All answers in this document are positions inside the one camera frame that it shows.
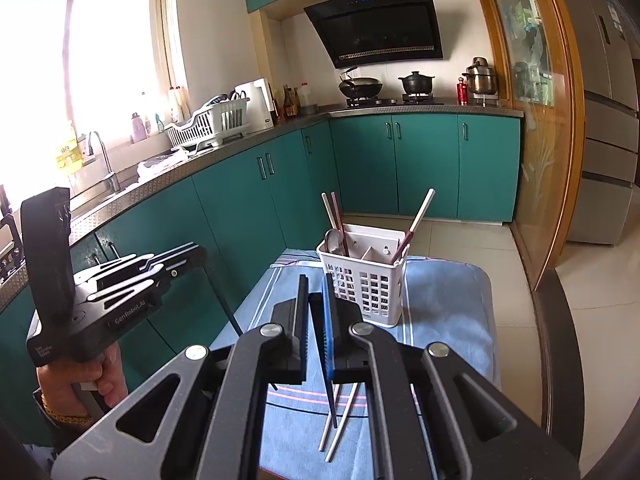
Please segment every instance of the red bottle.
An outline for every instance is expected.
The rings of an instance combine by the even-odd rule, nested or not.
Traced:
[[[458,104],[461,106],[467,106],[469,104],[469,100],[466,92],[465,80],[459,77],[458,81]]]

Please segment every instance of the yellow dish soap bottle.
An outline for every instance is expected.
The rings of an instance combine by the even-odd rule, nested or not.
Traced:
[[[66,122],[66,133],[62,138],[66,140],[56,148],[56,165],[58,171],[67,176],[82,168],[82,152],[71,121]]]

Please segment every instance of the gold bracelet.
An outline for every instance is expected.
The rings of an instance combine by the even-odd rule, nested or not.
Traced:
[[[64,422],[65,424],[87,424],[94,421],[94,418],[91,415],[59,415],[47,406],[44,395],[41,395],[40,398],[42,399],[42,407],[44,408],[44,411],[47,412],[47,415],[49,415],[53,420]]]

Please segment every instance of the faucet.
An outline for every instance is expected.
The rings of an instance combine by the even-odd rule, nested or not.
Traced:
[[[107,148],[104,145],[104,142],[102,142],[102,137],[100,136],[100,134],[98,132],[89,132],[89,137],[87,139],[87,144],[89,145],[89,155],[93,155],[94,154],[94,147],[91,145],[91,136],[95,135],[96,137],[98,137],[98,141],[100,142],[100,148],[102,149],[102,156],[104,156],[104,163],[107,165],[107,175],[105,175],[102,180],[107,180],[111,186],[111,189],[113,190],[114,193],[117,193],[120,191],[120,183],[118,182],[118,176],[115,174],[115,172],[113,171],[113,169],[111,169],[111,162],[109,161],[109,155],[107,155]]]

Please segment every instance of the blue tablecloth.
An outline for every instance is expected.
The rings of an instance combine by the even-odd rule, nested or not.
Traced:
[[[313,251],[287,250],[269,268],[236,311],[242,330],[271,319],[273,305],[295,297],[300,274],[309,291],[321,290],[322,266]],[[451,346],[475,370],[500,385],[494,312],[488,276],[476,266],[447,260],[410,257],[398,325],[388,331],[402,343],[424,348],[433,341]],[[238,339],[230,324],[210,346]],[[350,413],[342,439],[330,463],[318,451],[328,413],[316,338],[309,322],[307,381],[302,386],[269,387],[260,466],[289,480],[372,478],[369,423],[364,386]],[[338,417],[351,386],[342,386]],[[325,450],[335,430],[331,430]]]

